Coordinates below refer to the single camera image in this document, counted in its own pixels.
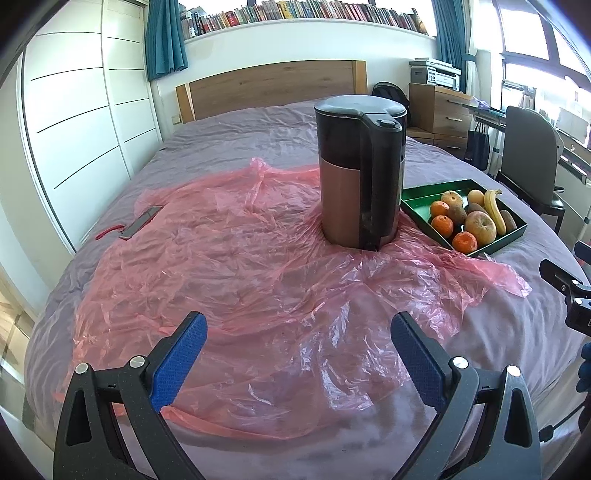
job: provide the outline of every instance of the kettle lid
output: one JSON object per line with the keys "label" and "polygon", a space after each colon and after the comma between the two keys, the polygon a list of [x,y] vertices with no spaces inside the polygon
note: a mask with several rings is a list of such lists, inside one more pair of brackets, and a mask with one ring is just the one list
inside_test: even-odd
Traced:
{"label": "kettle lid", "polygon": [[330,97],[314,106],[318,113],[362,117],[368,113],[387,113],[394,118],[406,115],[404,105],[388,98],[372,95],[340,95]]}

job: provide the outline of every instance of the red string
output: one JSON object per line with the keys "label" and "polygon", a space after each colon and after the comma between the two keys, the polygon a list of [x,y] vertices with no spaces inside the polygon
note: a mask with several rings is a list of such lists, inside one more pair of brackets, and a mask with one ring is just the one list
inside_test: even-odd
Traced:
{"label": "red string", "polygon": [[120,223],[119,225],[115,225],[112,227],[109,227],[107,230],[103,230],[101,233],[99,233],[96,237],[95,240],[100,240],[101,238],[103,238],[107,233],[110,232],[120,232],[121,230],[123,230],[125,228],[125,225],[123,225],[123,223]]}

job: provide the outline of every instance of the electric kettle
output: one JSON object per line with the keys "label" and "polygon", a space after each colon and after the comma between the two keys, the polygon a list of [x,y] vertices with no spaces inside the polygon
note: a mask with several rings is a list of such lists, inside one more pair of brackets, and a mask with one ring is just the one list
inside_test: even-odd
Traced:
{"label": "electric kettle", "polygon": [[324,235],[333,244],[377,251],[398,225],[407,111],[369,95],[328,98],[314,109]]}

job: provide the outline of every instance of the green tray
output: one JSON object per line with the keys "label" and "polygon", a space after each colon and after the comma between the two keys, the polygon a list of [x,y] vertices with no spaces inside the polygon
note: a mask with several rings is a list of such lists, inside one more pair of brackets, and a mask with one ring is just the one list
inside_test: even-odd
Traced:
{"label": "green tray", "polygon": [[[441,246],[453,249],[451,244],[453,237],[450,238],[450,241],[447,241],[439,235],[431,225],[429,225],[429,220],[431,219],[429,207],[435,202],[435,200],[440,200],[441,195],[448,190],[455,190],[462,195],[462,198],[464,199],[464,207],[468,204],[466,197],[471,190],[480,190],[482,193],[486,192],[486,188],[481,187],[474,180],[456,180],[445,183],[434,183],[432,185],[423,185],[421,187],[413,187],[402,191],[401,208],[413,219],[424,234],[435,240]],[[493,243],[479,248],[475,252],[469,254],[468,257],[477,257],[481,253],[491,255],[517,240],[524,234],[525,229],[527,228],[527,223],[505,205],[501,198],[502,195],[497,197],[496,200],[499,210],[507,210],[512,215],[515,224],[517,225],[517,229],[501,237],[497,236]],[[463,227],[460,227],[455,233],[459,232],[460,229],[463,229]]]}

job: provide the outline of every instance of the wooden headboard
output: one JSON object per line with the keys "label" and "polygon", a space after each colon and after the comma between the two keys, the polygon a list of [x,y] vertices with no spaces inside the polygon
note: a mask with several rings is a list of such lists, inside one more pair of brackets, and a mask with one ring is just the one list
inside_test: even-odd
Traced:
{"label": "wooden headboard", "polygon": [[183,123],[250,107],[367,93],[362,60],[302,60],[258,65],[177,86]]}

